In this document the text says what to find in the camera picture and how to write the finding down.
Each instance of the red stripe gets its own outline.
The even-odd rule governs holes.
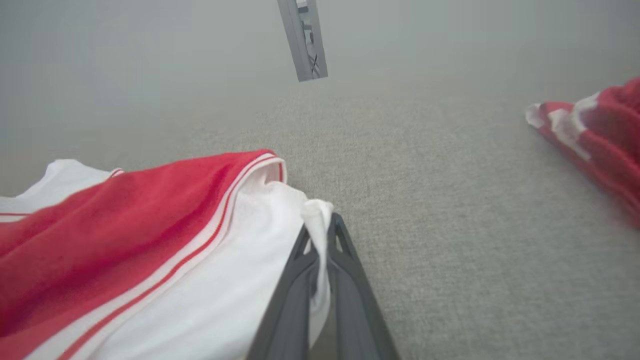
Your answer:
[[[258,165],[259,163],[262,163],[263,161],[266,160],[271,160],[275,158],[275,156],[266,158],[266,159],[262,159],[256,163],[254,163],[253,165],[251,165],[249,167],[249,169],[247,169],[247,171],[244,173],[244,175],[242,175],[242,177],[240,178],[240,181],[242,180],[242,178],[244,178],[247,174],[249,174],[250,170],[255,166]],[[199,253],[201,253],[204,249],[206,249],[211,242],[213,241],[213,239],[218,235],[218,233],[220,232],[220,229],[222,227],[222,223],[224,222],[225,219],[225,215],[227,214],[227,206],[229,205],[229,200],[231,199],[231,195],[233,194],[234,190],[236,189],[236,186],[240,183],[240,181],[238,181],[232,188],[231,188],[231,192],[229,193],[229,196],[227,197],[227,201],[225,203],[225,208],[224,211],[222,213],[222,218],[220,220],[220,223],[218,224],[215,232],[213,233],[213,235],[207,240],[206,243],[204,243],[203,245],[201,245],[199,248],[197,248],[194,252],[190,253],[187,257],[185,257],[184,259],[180,260],[179,263],[177,263],[169,272],[169,274],[166,274],[159,282],[157,282],[155,285],[153,285],[151,288],[147,289],[145,292],[143,292],[142,294],[138,295],[136,298],[132,299],[130,302],[124,304],[123,306],[120,306],[118,309],[116,309],[115,311],[113,311],[111,314],[109,314],[107,317],[103,318],[101,321],[99,321],[98,323],[96,323],[94,326],[91,327],[91,329],[89,329],[86,333],[84,333],[82,336],[80,336],[70,347],[68,347],[68,349],[66,349],[66,351],[60,355],[60,357],[58,358],[58,360],[69,360],[78,350],[80,350],[80,348],[89,340],[91,339],[94,335],[96,335],[103,327],[105,327],[110,321],[112,321],[113,319],[115,319],[116,317],[120,316],[123,312],[125,312],[126,310],[128,310],[130,307],[132,307],[133,305],[139,303],[142,299],[144,299],[147,295],[149,295],[150,293],[152,293],[153,291],[155,291],[156,289],[158,289],[160,286],[162,286],[164,283],[166,283],[169,279],[171,279],[171,277],[178,271],[180,270],[180,268],[186,264],[187,262],[189,262],[189,260],[193,259],[195,256],[197,256]]]

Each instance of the white fabric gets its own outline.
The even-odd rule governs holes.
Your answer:
[[[598,106],[599,95],[600,93],[598,92],[576,102],[571,112],[557,109],[547,114],[547,118],[551,122],[551,132],[553,132],[558,141],[575,151],[584,160],[589,160],[591,155],[578,144],[580,134],[587,129],[582,122],[582,114]],[[536,129],[541,128],[544,125],[544,121],[540,116],[540,104],[530,105],[525,112],[525,118],[529,125]]]
[[[307,200],[276,181],[281,159],[265,154],[239,174],[223,196],[232,211],[218,209],[186,247],[148,279],[103,304],[49,338],[27,359],[58,357],[93,324],[153,286],[176,262],[199,248],[220,224],[211,245],[172,278],[109,322],[72,359],[237,359],[246,354],[304,222],[321,255],[317,295],[310,305],[310,344],[324,326],[330,289],[326,274],[326,230],[333,206]],[[20,197],[32,209],[62,201],[75,191],[117,175],[75,160],[57,160],[45,177]]]
[[[307,199],[265,178],[264,169],[257,170],[240,189],[216,251],[119,328],[92,359],[237,359],[246,354],[303,224]],[[329,301],[319,301],[311,312],[312,343]]]
[[[326,270],[328,244],[326,232],[329,229],[332,213],[332,203],[317,199],[306,201],[302,208],[302,219],[305,221],[305,227],[320,258],[321,269],[321,271],[318,271],[316,294],[309,305],[309,343],[311,345],[316,342],[324,327],[331,304],[331,289]]]
[[[224,193],[221,203],[225,203],[227,199],[230,201],[230,206],[233,206],[233,200],[236,197],[237,190],[242,188],[244,182],[247,180],[248,174],[250,174],[250,169],[257,170],[260,167],[266,167],[269,169],[268,174],[270,175],[270,179],[276,179],[279,171],[279,164],[283,163],[283,161],[279,158],[276,158],[272,154],[265,154],[257,159],[253,160],[251,163],[247,164],[245,168],[240,172],[238,177],[233,181],[230,188]],[[206,241],[211,238],[216,228],[221,224],[220,232],[214,241],[211,243],[209,247],[207,247],[204,251],[199,253],[197,256],[193,257],[189,262],[181,266],[170,278],[169,281],[165,282],[162,286],[155,289],[151,294],[147,295],[143,300],[130,307],[126,311],[124,311],[120,316],[110,321],[106,326],[104,326],[98,334],[93,336],[89,341],[87,341],[84,346],[80,350],[78,350],[72,357],[72,359],[86,359],[88,358],[95,349],[106,340],[106,338],[117,328],[119,328],[124,322],[126,322],[130,317],[135,315],[138,311],[142,310],[145,306],[151,303],[154,299],[164,293],[167,289],[173,286],[184,274],[188,273],[192,268],[194,268],[203,258],[205,258],[208,254],[210,254],[216,246],[220,243],[220,239],[224,236],[227,231],[228,224],[230,222],[230,214],[223,218],[223,207],[219,207],[214,213],[213,217],[210,219],[209,223],[202,229],[196,237],[191,240],[184,248],[180,249],[176,255],[172,256],[165,264],[163,264],[160,268],[158,268],[150,277],[145,279],[143,282],[135,286],[133,289],[127,291],[126,293],[118,296],[117,298],[101,305],[97,309],[94,309],[90,313],[84,315],[82,318],[74,321],[72,324],[64,328],[62,331],[58,332],[43,344],[41,344],[36,350],[34,350],[26,359],[27,360],[35,360],[35,359],[50,359],[56,358],[62,352],[64,352],[73,342],[78,339],[82,334],[84,334],[91,326],[101,321],[104,317],[111,314],[113,311],[123,306],[124,304],[130,302],[132,299],[135,299],[137,296],[141,295],[148,289],[152,288],[156,285],[162,278],[164,278],[167,274],[169,274],[174,266],[182,261],[186,256],[190,255],[195,249],[201,247]]]
[[[61,203],[69,195],[99,184],[120,169],[112,172],[87,167],[77,160],[56,160],[47,166],[41,180],[16,197],[0,197],[0,222],[22,219],[22,216],[2,214],[30,214],[39,209]]]

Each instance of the red and white jersey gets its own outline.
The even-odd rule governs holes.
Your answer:
[[[243,357],[303,223],[326,245],[332,205],[286,176],[270,151],[137,172],[50,164],[0,198],[2,358]],[[330,302],[321,274],[311,344]]]
[[[526,120],[613,196],[640,227],[640,78],[575,104],[533,104]]]

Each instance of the red fabric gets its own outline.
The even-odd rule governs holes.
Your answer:
[[[540,106],[544,125],[539,130],[610,193],[634,225],[640,226],[640,78],[604,90],[596,102],[595,107],[580,111],[575,111],[573,104],[546,102]],[[573,111],[586,127],[577,143],[589,154],[588,159],[578,156],[552,132],[548,114],[557,109]]]
[[[0,227],[0,354],[21,359],[183,248],[247,164],[222,154],[118,174]]]

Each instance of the clothing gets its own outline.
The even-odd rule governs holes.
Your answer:
[[[31,193],[52,206],[0,224],[4,358],[246,353],[303,224],[307,198],[285,184],[283,160],[257,151],[139,172],[50,167],[62,170]],[[92,176],[62,181],[82,171]],[[29,191],[3,199],[3,212]],[[310,315],[321,329],[326,313]]]
[[[526,120],[640,225],[640,78],[575,104],[533,104]]]

